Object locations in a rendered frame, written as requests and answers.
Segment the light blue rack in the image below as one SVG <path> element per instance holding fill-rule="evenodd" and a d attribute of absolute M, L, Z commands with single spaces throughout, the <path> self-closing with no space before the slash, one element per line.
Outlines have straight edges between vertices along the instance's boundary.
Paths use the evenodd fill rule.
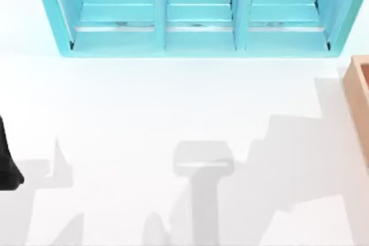
<path fill-rule="evenodd" d="M 42 0 L 65 57 L 339 56 L 363 0 Z"/>

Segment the salmon-coloured shallow box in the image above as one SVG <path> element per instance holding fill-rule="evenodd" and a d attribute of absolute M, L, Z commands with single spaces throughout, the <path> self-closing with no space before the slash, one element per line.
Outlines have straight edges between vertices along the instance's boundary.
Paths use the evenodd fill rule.
<path fill-rule="evenodd" d="M 369 55 L 354 55 L 342 79 L 351 116 L 369 169 Z"/>

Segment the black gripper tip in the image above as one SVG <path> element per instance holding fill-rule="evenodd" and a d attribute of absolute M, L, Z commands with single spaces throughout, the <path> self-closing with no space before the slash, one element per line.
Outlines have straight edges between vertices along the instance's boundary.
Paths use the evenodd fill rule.
<path fill-rule="evenodd" d="M 0 116 L 0 191 L 14 191 L 24 181 L 23 174 L 10 154 L 5 126 Z"/>

